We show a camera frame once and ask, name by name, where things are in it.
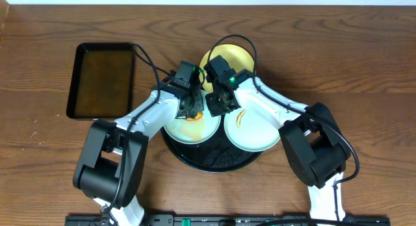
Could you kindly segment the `orange green scrub sponge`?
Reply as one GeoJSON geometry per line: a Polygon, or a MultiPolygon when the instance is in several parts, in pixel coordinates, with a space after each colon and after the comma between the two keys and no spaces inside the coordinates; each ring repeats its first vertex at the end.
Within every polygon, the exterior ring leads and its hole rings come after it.
{"type": "Polygon", "coordinates": [[[199,119],[203,118],[203,112],[197,112],[196,114],[193,114],[191,116],[186,116],[186,121],[198,121],[199,119]]]}

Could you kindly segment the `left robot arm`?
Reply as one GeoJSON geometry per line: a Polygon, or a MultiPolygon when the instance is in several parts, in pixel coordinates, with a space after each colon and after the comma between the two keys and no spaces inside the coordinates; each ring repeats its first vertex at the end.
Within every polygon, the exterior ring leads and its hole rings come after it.
{"type": "Polygon", "coordinates": [[[66,225],[141,225],[145,211],[136,194],[149,140],[168,122],[203,110],[201,73],[197,65],[182,61],[170,82],[158,82],[134,111],[93,122],[73,185],[100,205],[101,214],[67,216],[66,225]]]}

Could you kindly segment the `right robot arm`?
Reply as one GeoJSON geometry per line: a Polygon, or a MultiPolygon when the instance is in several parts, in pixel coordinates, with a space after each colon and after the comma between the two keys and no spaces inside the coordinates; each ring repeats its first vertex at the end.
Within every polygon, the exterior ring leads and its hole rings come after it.
{"type": "Polygon", "coordinates": [[[235,71],[222,56],[208,61],[204,70],[213,85],[213,92],[206,96],[211,115],[243,108],[275,127],[291,169],[308,187],[311,218],[345,219],[338,185],[352,152],[328,107],[290,100],[251,71],[235,71]]]}

